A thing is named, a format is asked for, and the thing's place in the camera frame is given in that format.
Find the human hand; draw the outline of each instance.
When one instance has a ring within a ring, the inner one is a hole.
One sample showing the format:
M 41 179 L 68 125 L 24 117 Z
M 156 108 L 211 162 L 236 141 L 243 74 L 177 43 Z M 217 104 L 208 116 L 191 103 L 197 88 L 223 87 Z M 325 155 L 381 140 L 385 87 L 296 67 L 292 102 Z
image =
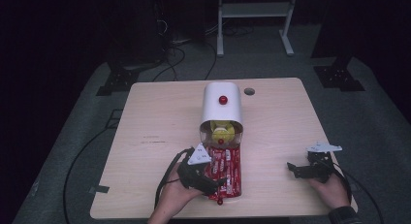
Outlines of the human hand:
M 167 181 L 179 179 L 179 163 L 175 164 Z M 202 191 L 185 188 L 180 180 L 164 185 L 157 207 L 148 219 L 148 224 L 166 224 L 172 217 L 178 214 L 193 198 L 203 194 Z
M 321 183 L 314 178 L 309 178 L 307 181 L 318 192 L 323 202 L 330 208 L 335 209 L 350 206 L 347 190 L 342 184 L 341 179 L 335 174 L 332 174 L 326 183 Z

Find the red button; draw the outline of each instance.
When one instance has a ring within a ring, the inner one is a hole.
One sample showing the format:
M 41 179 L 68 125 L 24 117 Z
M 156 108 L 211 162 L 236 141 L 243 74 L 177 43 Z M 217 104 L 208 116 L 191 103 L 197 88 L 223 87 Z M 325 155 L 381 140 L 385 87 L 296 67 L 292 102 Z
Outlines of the red button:
M 220 102 L 220 105 L 226 105 L 229 99 L 227 99 L 227 96 L 220 96 L 218 99 L 218 102 Z

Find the yellow object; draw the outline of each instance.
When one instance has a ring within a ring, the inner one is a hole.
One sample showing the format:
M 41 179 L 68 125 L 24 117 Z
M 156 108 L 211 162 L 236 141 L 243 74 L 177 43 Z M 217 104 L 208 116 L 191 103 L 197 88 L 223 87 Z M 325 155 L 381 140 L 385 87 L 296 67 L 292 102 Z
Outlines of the yellow object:
M 235 130 L 230 120 L 211 120 L 212 140 L 216 143 L 228 143 L 234 139 Z

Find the gray carpet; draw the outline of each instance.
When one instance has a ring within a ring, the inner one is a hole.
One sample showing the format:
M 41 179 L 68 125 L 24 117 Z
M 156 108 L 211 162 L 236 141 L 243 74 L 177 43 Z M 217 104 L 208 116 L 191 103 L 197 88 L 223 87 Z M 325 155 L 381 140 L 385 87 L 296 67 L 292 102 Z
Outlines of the gray carpet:
M 217 58 L 208 79 L 300 78 L 330 143 L 344 148 L 336 153 L 340 165 L 372 194 L 386 223 L 409 223 L 410 124 L 378 84 L 370 69 L 355 58 L 348 69 L 361 82 L 365 91 L 341 92 L 337 88 L 323 88 L 313 66 L 330 65 L 333 58 L 310 59 L 320 26 L 291 27 L 289 36 L 296 53 L 293 57 L 285 54 L 278 29 L 279 26 L 256 27 L 252 34 L 244 37 L 226 37 L 225 56 Z M 216 44 L 215 37 L 210 37 L 207 41 L 214 46 Z M 196 44 L 179 48 L 185 51 L 185 59 L 175 66 L 178 80 L 203 80 L 213 64 L 212 48 Z M 178 61 L 180 57 L 180 51 L 170 52 L 171 63 Z M 163 64 L 142 72 L 138 82 L 151 81 L 167 67 L 167 64 Z M 96 96 L 109 73 L 107 64 L 96 68 L 15 223 L 65 223 L 63 188 L 72 162 L 83 146 L 105 129 L 111 111 L 123 109 L 127 100 L 127 92 Z M 174 80 L 174 73 L 169 70 L 158 80 Z M 115 130 L 109 129 L 91 142 L 72 169 L 67 183 L 70 223 L 143 223 L 142 220 L 97 221 L 89 215 L 93 201 L 90 189 L 99 183 L 114 134 Z M 364 191 L 354 191 L 354 197 L 364 223 L 379 223 L 376 209 Z M 265 223 L 274 223 L 274 219 Z M 291 223 L 330 222 L 326 216 L 315 216 L 292 217 Z

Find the red snack bag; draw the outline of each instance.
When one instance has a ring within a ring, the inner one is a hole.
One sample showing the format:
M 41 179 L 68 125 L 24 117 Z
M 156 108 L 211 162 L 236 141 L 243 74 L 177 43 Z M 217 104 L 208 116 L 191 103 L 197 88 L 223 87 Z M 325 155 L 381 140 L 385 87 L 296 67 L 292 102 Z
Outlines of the red snack bag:
M 226 179 L 226 182 L 218 188 L 216 193 L 208 196 L 221 205 L 223 198 L 241 195 L 239 147 L 222 149 L 210 146 L 207 149 L 211 162 L 205 167 L 205 176 L 214 180 Z

